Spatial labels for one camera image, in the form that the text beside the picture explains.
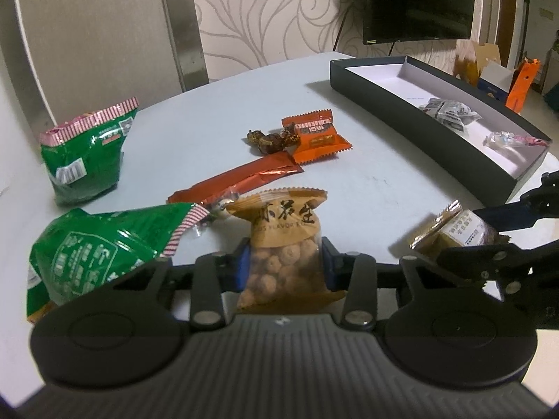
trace monitor screen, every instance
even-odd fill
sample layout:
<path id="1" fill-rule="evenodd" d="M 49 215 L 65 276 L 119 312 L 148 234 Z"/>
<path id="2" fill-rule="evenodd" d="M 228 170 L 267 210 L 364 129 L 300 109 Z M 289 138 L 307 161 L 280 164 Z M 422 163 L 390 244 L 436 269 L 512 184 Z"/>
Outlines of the monitor screen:
<path id="1" fill-rule="evenodd" d="M 363 43 L 469 39 L 474 0 L 367 0 Z"/>

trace patterned wallpaper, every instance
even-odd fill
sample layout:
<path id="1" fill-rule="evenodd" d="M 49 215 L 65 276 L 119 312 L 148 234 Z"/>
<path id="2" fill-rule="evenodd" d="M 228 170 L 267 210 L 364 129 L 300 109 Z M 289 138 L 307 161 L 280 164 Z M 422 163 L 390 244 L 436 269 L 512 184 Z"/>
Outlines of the patterned wallpaper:
<path id="1" fill-rule="evenodd" d="M 210 80 L 249 69 L 331 51 L 342 17 L 354 0 L 195 0 L 202 47 Z M 385 56 L 389 44 L 364 46 L 362 9 L 355 0 L 337 50 L 356 57 Z M 482 0 L 476 0 L 472 39 L 479 36 Z M 467 43 L 403 42 L 392 55 L 408 54 L 452 73 Z"/>

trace floor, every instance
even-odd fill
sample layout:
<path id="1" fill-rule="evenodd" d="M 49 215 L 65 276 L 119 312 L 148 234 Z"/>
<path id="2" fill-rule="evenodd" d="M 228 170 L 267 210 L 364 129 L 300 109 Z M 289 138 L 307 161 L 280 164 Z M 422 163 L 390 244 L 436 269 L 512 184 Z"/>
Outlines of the floor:
<path id="1" fill-rule="evenodd" d="M 559 158 L 559 113 L 547 106 L 541 94 L 530 90 L 521 114 L 554 140 L 550 152 Z M 555 226 L 555 233 L 559 239 L 559 223 Z M 556 369 L 550 370 L 550 367 L 559 367 L 559 331 L 539 330 L 538 351 L 524 378 L 524 385 L 553 405 L 559 402 L 559 379 Z"/>

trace green snack bag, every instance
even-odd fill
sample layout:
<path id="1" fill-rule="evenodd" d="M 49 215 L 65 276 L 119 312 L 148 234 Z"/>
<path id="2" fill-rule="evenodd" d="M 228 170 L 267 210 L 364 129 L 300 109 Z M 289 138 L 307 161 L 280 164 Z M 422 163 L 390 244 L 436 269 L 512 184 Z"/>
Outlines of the green snack bag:
<path id="1" fill-rule="evenodd" d="M 133 97 L 41 134 L 41 156 L 56 203 L 91 200 L 118 183 L 122 144 L 137 111 Z"/>
<path id="2" fill-rule="evenodd" d="M 31 249 L 27 319 L 100 287 L 158 256 L 171 257 L 186 229 L 208 211 L 194 203 L 105 214 L 72 209 L 54 219 Z"/>

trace gold snack package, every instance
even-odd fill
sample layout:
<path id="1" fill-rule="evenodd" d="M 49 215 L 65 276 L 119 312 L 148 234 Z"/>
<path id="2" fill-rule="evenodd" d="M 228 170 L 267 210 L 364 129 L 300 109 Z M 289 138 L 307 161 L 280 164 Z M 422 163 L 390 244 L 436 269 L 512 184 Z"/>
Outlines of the gold snack package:
<path id="1" fill-rule="evenodd" d="M 417 231 L 410 248 L 436 261 L 448 247 L 506 244 L 509 240 L 510 237 L 499 234 L 477 214 L 463 209 L 460 202 L 455 200 Z"/>
<path id="2" fill-rule="evenodd" d="M 227 211 L 251 222 L 251 268 L 238 308 L 250 313 L 316 313 L 331 293 L 320 259 L 319 189 L 273 189 L 241 198 Z"/>

